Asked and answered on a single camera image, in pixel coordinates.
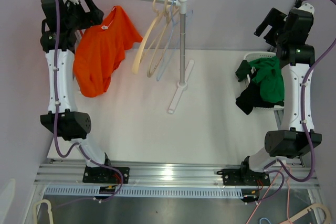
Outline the green and white t shirt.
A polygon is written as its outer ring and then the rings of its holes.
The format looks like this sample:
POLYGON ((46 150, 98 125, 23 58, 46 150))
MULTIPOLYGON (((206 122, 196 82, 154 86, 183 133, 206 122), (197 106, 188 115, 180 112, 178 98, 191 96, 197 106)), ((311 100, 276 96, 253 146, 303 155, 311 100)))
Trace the green and white t shirt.
POLYGON ((252 80, 256 74, 257 69, 255 67, 251 67, 247 60, 243 60, 235 72, 238 82, 242 82, 248 77, 250 80, 252 80))

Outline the orange tank top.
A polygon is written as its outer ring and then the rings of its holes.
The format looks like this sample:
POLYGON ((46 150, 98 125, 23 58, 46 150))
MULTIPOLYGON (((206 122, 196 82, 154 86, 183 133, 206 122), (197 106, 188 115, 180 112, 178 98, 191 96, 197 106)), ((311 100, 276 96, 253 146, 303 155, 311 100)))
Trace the orange tank top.
POLYGON ((125 51, 142 37, 121 6, 114 6, 102 24, 85 30, 75 52, 73 72, 82 95, 105 93, 111 76, 125 59, 125 51))

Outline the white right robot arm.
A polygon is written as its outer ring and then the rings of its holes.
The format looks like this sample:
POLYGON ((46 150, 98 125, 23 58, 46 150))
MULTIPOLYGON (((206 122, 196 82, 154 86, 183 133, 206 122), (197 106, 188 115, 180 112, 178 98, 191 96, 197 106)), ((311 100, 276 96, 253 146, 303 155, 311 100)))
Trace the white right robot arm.
POLYGON ((296 178, 297 182, 308 181, 315 170, 315 147, 322 142, 322 135, 314 129, 311 114, 311 80, 315 66, 315 50, 306 40, 314 22, 314 7, 302 4, 288 14, 272 8, 254 34, 260 36, 267 26, 271 29, 264 39, 274 46, 280 60, 280 70, 284 80, 284 115, 281 128, 266 133, 263 148, 245 159, 246 167, 239 171, 239 179, 244 184, 252 184, 258 173, 266 172, 278 164, 284 167, 287 158, 310 154, 311 168, 306 178, 296 178))

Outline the bright green t shirt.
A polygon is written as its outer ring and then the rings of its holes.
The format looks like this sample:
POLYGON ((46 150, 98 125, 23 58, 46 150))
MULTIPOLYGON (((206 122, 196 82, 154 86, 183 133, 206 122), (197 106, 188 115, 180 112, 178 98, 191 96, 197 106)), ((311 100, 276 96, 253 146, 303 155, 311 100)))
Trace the bright green t shirt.
POLYGON ((260 96, 269 103, 284 102, 285 87, 280 69, 280 60, 276 57, 258 58, 250 61, 256 75, 251 81, 260 87, 260 96))

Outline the black t shirt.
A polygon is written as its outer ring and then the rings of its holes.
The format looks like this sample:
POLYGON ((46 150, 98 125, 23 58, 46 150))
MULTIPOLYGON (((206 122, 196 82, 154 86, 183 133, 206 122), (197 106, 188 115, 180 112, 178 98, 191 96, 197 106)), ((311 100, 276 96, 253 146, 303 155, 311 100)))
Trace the black t shirt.
POLYGON ((274 104, 264 101, 260 95, 260 87, 251 82, 248 87, 236 99, 236 105, 249 115, 253 108, 273 108, 274 104))

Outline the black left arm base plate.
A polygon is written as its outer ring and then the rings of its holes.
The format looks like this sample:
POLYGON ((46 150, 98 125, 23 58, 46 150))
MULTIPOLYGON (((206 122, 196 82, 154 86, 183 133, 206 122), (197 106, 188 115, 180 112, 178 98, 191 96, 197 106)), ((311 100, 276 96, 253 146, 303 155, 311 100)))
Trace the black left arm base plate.
POLYGON ((119 184, 121 176, 110 169, 86 166, 82 182, 91 184, 119 184))

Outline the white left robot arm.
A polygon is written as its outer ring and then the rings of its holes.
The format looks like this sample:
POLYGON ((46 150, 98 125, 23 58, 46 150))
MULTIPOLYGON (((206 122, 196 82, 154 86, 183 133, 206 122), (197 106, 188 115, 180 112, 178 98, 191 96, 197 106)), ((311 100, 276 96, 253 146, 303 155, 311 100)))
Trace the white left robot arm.
POLYGON ((61 158, 73 148, 81 153, 86 166, 95 169, 102 183, 112 179, 108 156, 91 139, 91 118, 79 112, 73 91, 73 65, 76 32, 102 23, 103 12, 92 0, 84 0, 89 11, 74 0, 41 0, 45 19, 41 23, 40 44, 49 71, 50 97, 47 114, 41 124, 53 134, 54 146, 61 158))

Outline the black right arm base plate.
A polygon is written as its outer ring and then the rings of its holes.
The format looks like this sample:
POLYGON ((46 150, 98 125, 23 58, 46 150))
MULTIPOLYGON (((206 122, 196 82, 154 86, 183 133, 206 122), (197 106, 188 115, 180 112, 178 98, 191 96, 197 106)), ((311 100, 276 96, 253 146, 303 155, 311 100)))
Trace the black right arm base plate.
POLYGON ((270 186, 270 178, 266 173, 249 169, 221 169, 216 174, 222 177, 225 186, 270 186))

